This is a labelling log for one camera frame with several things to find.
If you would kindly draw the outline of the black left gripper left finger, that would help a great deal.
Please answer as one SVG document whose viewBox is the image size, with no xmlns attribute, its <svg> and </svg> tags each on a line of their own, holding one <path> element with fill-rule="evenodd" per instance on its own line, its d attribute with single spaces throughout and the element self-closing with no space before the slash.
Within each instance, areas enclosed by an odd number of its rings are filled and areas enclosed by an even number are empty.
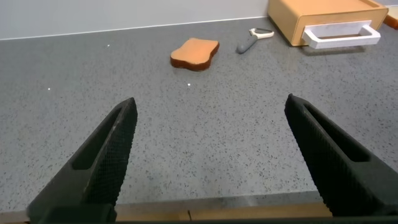
<svg viewBox="0 0 398 224">
<path fill-rule="evenodd" d="M 117 104 L 29 204 L 30 222 L 115 222 L 136 124 L 134 98 Z"/>
</svg>

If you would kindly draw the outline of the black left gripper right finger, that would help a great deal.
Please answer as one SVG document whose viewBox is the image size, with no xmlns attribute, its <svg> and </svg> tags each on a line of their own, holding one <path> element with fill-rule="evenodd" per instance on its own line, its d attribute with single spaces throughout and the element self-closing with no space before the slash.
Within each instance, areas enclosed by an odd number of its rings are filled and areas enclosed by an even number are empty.
<svg viewBox="0 0 398 224">
<path fill-rule="evenodd" d="M 334 216 L 397 215 L 397 172 L 307 100 L 285 115 L 313 182 Z"/>
</svg>

